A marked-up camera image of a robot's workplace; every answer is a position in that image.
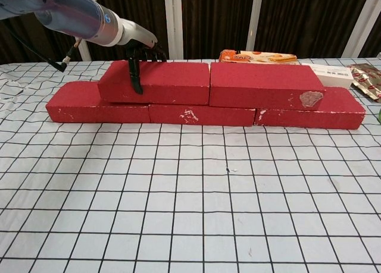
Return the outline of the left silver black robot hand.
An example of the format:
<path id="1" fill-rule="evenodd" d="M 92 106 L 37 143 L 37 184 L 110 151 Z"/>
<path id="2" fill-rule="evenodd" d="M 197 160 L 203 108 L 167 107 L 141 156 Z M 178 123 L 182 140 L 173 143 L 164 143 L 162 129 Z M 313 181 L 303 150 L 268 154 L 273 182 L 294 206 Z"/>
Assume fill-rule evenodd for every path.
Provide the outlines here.
<path id="1" fill-rule="evenodd" d="M 157 37 L 137 23 L 121 19 L 122 34 L 117 45 L 124 46 L 129 65 L 130 81 L 135 93 L 142 95 L 140 62 L 166 62 L 167 57 Z"/>

